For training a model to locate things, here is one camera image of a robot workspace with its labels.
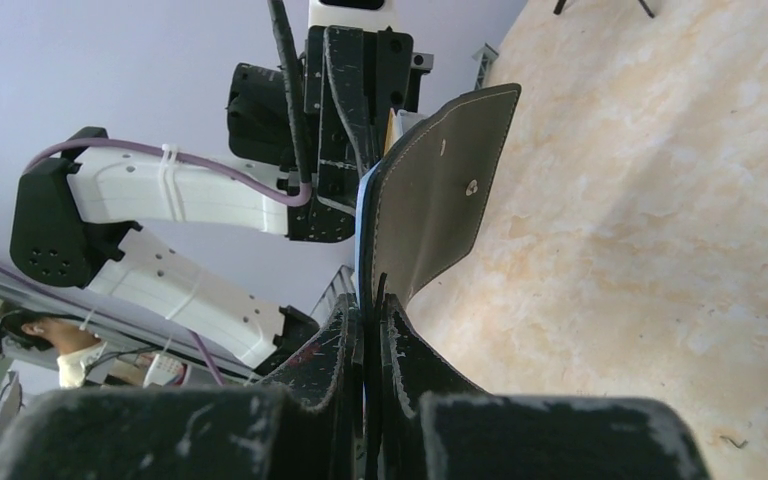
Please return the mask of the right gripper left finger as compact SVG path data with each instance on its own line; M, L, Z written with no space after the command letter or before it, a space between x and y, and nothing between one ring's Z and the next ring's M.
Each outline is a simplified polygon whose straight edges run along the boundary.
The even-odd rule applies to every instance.
M321 331L249 386L82 388L43 395L0 439L0 479L353 479L358 319Z

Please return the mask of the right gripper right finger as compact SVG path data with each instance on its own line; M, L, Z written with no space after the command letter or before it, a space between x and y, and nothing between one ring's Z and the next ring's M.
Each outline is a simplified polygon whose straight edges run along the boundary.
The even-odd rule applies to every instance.
M381 316L385 479L706 479L686 423L646 398L494 395L414 330Z

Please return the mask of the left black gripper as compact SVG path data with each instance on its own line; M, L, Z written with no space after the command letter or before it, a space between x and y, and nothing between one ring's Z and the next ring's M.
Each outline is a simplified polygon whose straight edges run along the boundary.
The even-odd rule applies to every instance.
M236 65L226 106L229 148L237 157L277 167L279 178L269 186L283 193L298 193L298 173L302 185L313 179L308 204L283 208L286 237L338 243L354 234L346 212L356 210L361 178L384 155L390 113L418 110L421 80L433 69L434 56L416 51L411 35L392 28L313 26L303 98L284 2L268 0L267 6L283 73ZM313 135L310 165L305 113Z

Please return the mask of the black leather card holder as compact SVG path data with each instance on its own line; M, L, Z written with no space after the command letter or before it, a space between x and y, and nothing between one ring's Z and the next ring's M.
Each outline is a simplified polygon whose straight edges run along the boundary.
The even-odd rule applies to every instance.
M478 392L411 326L406 307L472 250L521 95L460 95L408 129L362 179L357 266L368 479L421 479L418 402Z

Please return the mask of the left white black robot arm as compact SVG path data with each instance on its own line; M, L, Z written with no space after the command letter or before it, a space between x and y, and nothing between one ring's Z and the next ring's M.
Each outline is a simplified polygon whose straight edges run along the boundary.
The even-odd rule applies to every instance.
M234 225L300 242L349 239L361 179L384 155L390 117L417 109L433 65L397 30L392 1L311 2L302 51L284 3L268 8L280 64L235 68L230 159L85 127L26 167L10 241L26 277L143 307L260 376L315 336L317 322L176 253L145 221Z

